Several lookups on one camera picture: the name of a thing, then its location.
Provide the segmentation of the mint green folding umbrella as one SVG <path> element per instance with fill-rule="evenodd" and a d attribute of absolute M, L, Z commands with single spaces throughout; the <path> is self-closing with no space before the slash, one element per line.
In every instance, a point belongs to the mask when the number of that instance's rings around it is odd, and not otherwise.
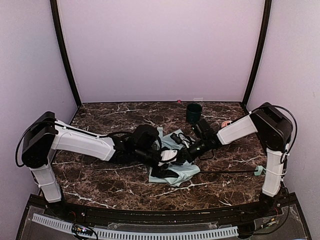
<path fill-rule="evenodd" d="M 173 133 L 183 133 L 180 129 L 173 132 Z M 164 142 L 164 146 L 166 147 L 165 150 L 172 150 L 177 149 L 180 150 L 182 148 L 186 148 L 182 144 L 175 143 L 171 138 L 171 134 L 163 136 L 160 138 L 161 141 Z M 199 141 L 195 141 L 194 144 L 192 144 L 188 151 L 191 155 L 191 157 L 194 159 L 194 162 L 196 159 L 200 159 L 201 156 L 206 153 L 207 151 L 213 151 L 215 149 L 218 149 L 222 146 L 222 144 L 219 142 L 219 139 L 217 136 L 213 133 L 209 133 L 209 137 L 202 136 Z M 181 183 L 184 183 L 188 180 L 190 180 L 194 175 L 198 173 L 216 173 L 219 174 L 219 171 L 201 171 L 200 168 L 193 163 L 184 163 L 183 165 L 175 165 L 175 162 L 169 163 L 169 170 L 172 170 L 175 172 L 175 177 L 167 177 L 167 178 L 157 178 L 151 176 L 151 169 L 149 172 L 149 178 L 148 181 L 150 183 L 158 183 L 158 184 L 169 184 L 173 187 L 179 187 Z"/>

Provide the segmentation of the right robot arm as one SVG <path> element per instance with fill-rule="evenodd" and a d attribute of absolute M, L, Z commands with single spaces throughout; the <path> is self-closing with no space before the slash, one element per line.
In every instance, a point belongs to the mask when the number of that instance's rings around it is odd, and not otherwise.
<path fill-rule="evenodd" d="M 198 141 L 182 148 L 177 159 L 192 162 L 208 151 L 255 134 L 267 156 L 262 193 L 273 198 L 281 189 L 285 164 L 298 135 L 294 115 L 287 117 L 282 113 L 284 110 L 282 106 L 265 102 L 218 131 L 213 130 L 205 119 L 200 119 L 191 126 Z"/>

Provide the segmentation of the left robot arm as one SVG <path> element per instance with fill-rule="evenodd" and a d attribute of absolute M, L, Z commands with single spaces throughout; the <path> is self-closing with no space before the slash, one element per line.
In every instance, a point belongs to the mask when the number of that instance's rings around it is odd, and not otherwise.
<path fill-rule="evenodd" d="M 20 137 L 15 150 L 15 164 L 30 169 L 45 200 L 60 203 L 63 191 L 52 170 L 49 153 L 67 151 L 91 156 L 114 164 L 141 162 L 160 168 L 176 160 L 178 150 L 162 145 L 157 128 L 142 124 L 134 132 L 118 131 L 106 135 L 70 126 L 45 112 Z"/>

